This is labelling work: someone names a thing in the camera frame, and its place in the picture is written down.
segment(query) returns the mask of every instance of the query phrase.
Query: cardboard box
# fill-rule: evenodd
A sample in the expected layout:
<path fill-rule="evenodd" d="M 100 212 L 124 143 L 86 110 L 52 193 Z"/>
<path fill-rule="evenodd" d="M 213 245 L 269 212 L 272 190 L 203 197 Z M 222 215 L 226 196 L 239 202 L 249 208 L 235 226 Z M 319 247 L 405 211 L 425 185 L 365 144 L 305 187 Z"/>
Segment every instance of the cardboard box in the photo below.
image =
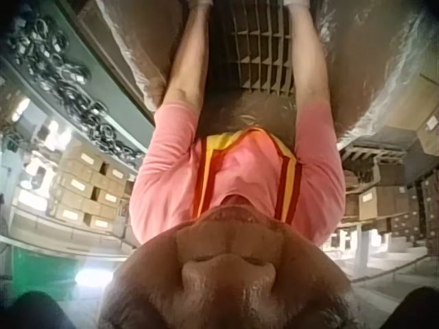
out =
<path fill-rule="evenodd" d="M 95 215 L 85 214 L 84 223 L 90 228 L 97 228 L 98 230 L 111 231 L 112 222 Z"/>
<path fill-rule="evenodd" d="M 344 209 L 344 218 L 359 216 L 358 194 L 348 194 L 346 196 L 346 207 Z"/>
<path fill-rule="evenodd" d="M 359 196 L 359 220 L 390 217 L 395 214 L 394 189 L 377 186 Z"/>
<path fill-rule="evenodd" d="M 439 106 L 419 128 L 418 138 L 426 154 L 439 156 Z"/>
<path fill-rule="evenodd" d="M 409 212 L 404 186 L 376 186 L 359 196 L 359 220 L 393 217 Z"/>
<path fill-rule="evenodd" d="M 94 171 L 99 171 L 103 163 L 99 155 L 85 145 L 75 145 L 66 149 L 62 157 L 78 160 Z"/>
<path fill-rule="evenodd" d="M 404 186 L 405 167 L 403 164 L 378 164 L 381 177 L 378 186 Z"/>
<path fill-rule="evenodd" d="M 104 204 L 102 204 L 99 216 L 107 220 L 114 221 L 117 217 L 117 208 L 105 206 Z"/>
<path fill-rule="evenodd" d="M 90 183 L 93 186 L 102 188 L 103 190 L 108 190 L 108 184 L 110 183 L 110 180 L 106 176 L 102 175 L 101 173 L 94 172 L 93 175 L 91 176 Z"/>
<path fill-rule="evenodd" d="M 439 103 L 439 88 L 429 80 L 416 76 L 401 91 L 385 123 L 390 127 L 418 131 Z"/>
<path fill-rule="evenodd" d="M 130 197 L 133 189 L 134 189 L 134 182 L 127 180 L 125 183 L 125 191 L 123 192 L 123 196 Z"/>
<path fill-rule="evenodd" d="M 71 173 L 85 182 L 90 182 L 93 173 L 93 170 L 90 167 L 82 164 L 78 160 L 61 159 L 58 164 L 58 169 L 66 173 Z"/>
<path fill-rule="evenodd" d="M 129 173 L 127 173 L 125 170 L 109 163 L 104 163 L 102 165 L 101 173 L 111 180 L 119 182 L 120 184 L 125 184 L 129 176 Z"/>
<path fill-rule="evenodd" d="M 75 223 L 81 223 L 84 219 L 84 213 L 81 210 L 70 208 L 64 204 L 54 204 L 47 214 L 63 221 Z"/>
<path fill-rule="evenodd" d="M 64 204 L 74 209 L 81 210 L 82 203 L 85 200 L 81 195 L 78 195 L 63 186 L 55 184 L 50 190 L 50 197 L 58 203 Z"/>
<path fill-rule="evenodd" d="M 102 190 L 100 188 L 95 188 L 93 195 L 91 197 L 93 200 L 107 206 L 117 208 L 119 206 L 120 198 L 116 195 L 111 194 L 108 191 Z"/>
<path fill-rule="evenodd" d="M 102 205 L 93 200 L 84 200 L 82 204 L 82 211 L 86 214 L 99 216 L 102 210 Z"/>
<path fill-rule="evenodd" d="M 89 199 L 93 192 L 93 186 L 91 184 L 73 176 L 71 173 L 59 173 L 55 176 L 52 184 L 59 184 L 86 199 Z"/>
<path fill-rule="evenodd" d="M 110 194 L 116 195 L 117 197 L 123 197 L 125 185 L 122 185 L 114 180 L 109 180 L 108 188 L 106 190 L 110 192 Z"/>
<path fill-rule="evenodd" d="M 410 201 L 407 189 L 404 186 L 393 186 L 395 214 L 405 214 L 410 211 Z"/>

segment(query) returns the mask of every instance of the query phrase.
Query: white label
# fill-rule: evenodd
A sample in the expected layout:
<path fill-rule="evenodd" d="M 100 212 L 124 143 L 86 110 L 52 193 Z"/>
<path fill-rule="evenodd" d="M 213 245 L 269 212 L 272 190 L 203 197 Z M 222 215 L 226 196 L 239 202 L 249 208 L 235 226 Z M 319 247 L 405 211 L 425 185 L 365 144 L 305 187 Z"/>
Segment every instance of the white label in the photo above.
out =
<path fill-rule="evenodd" d="M 76 187 L 78 190 L 83 191 L 85 190 L 85 185 L 79 183 L 77 180 L 71 180 L 70 183 L 73 187 Z"/>
<path fill-rule="evenodd" d="M 427 121 L 427 127 L 429 130 L 433 130 L 434 128 L 436 128 L 436 126 L 438 125 L 439 121 L 435 116 L 432 116 L 428 121 Z"/>
<path fill-rule="evenodd" d="M 95 220 L 95 225 L 99 226 L 100 228 L 107 228 L 108 223 L 106 221 L 100 221 L 99 219 Z"/>
<path fill-rule="evenodd" d="M 70 211 L 70 210 L 64 210 L 62 212 L 62 216 L 66 217 L 68 219 L 71 219 L 72 221 L 78 220 L 78 214 L 76 212 Z"/>
<path fill-rule="evenodd" d="M 112 174 L 113 174 L 114 176 L 116 176 L 117 178 L 119 178 L 120 180 L 123 179 L 123 173 L 121 173 L 119 170 L 113 169 L 113 170 L 112 170 Z"/>
<path fill-rule="evenodd" d="M 87 162 L 90 165 L 93 165 L 93 163 L 95 163 L 93 158 L 87 156 L 85 153 L 81 154 L 81 159 L 83 159 L 85 162 Z"/>
<path fill-rule="evenodd" d="M 109 202 L 116 202 L 117 201 L 117 197 L 107 193 L 107 194 L 105 194 L 105 200 L 108 200 Z"/>
<path fill-rule="evenodd" d="M 368 193 L 366 195 L 363 195 L 363 202 L 370 201 L 372 198 L 373 198 L 372 192 L 370 192 L 370 193 Z"/>

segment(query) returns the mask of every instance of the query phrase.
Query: light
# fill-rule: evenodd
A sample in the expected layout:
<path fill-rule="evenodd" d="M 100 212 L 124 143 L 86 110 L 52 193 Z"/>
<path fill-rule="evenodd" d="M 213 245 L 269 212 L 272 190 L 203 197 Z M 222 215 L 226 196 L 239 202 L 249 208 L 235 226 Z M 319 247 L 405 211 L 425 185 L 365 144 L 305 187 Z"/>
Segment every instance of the light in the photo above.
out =
<path fill-rule="evenodd" d="M 17 122 L 20 119 L 20 117 L 21 117 L 20 113 L 14 112 L 12 114 L 11 120 L 12 120 L 12 122 Z"/>
<path fill-rule="evenodd" d="M 27 97 L 24 98 L 19 105 L 16 107 L 15 112 L 18 113 L 19 115 L 22 115 L 23 112 L 25 112 L 25 110 L 27 109 L 27 107 L 30 104 L 30 99 L 28 99 Z"/>
<path fill-rule="evenodd" d="M 44 197 L 32 194 L 26 190 L 20 191 L 19 201 L 35 210 L 46 211 L 47 209 L 47 200 Z"/>
<path fill-rule="evenodd" d="M 75 277 L 78 285 L 83 287 L 105 287 L 112 280 L 112 272 L 106 269 L 82 269 Z"/>
<path fill-rule="evenodd" d="M 58 125 L 58 122 L 56 122 L 56 121 L 54 121 L 54 120 L 52 120 L 52 121 L 50 121 L 50 124 L 49 124 L 49 131 L 51 132 L 51 133 L 54 133 L 54 132 L 57 132 L 58 131 L 58 128 L 60 127 L 60 125 Z"/>
<path fill-rule="evenodd" d="M 58 145 L 60 146 L 60 149 L 64 150 L 66 149 L 67 144 L 69 144 L 71 140 L 71 130 L 64 131 L 59 137 L 58 137 Z"/>

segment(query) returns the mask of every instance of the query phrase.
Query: ceiling light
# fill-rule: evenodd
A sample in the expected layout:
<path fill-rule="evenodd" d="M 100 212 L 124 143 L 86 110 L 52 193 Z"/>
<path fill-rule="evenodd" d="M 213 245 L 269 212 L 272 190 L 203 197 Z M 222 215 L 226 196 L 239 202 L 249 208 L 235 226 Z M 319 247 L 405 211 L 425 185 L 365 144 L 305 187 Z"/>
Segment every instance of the ceiling light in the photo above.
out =
<path fill-rule="evenodd" d="M 112 272 L 106 269 L 82 269 L 75 277 L 78 285 L 83 287 L 105 287 L 112 280 Z"/>

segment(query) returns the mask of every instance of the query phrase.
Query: man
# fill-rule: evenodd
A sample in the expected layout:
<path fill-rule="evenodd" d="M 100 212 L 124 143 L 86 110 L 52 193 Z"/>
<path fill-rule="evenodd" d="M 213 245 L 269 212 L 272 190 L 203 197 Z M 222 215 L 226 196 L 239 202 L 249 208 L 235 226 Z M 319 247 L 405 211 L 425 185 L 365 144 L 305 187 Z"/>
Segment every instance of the man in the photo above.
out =
<path fill-rule="evenodd" d="M 350 282 L 318 248 L 342 218 L 345 188 L 309 0 L 284 0 L 293 25 L 295 155 L 257 127 L 194 140 L 210 1 L 190 3 L 130 202 L 143 245 L 115 273 L 100 324 L 356 328 Z"/>

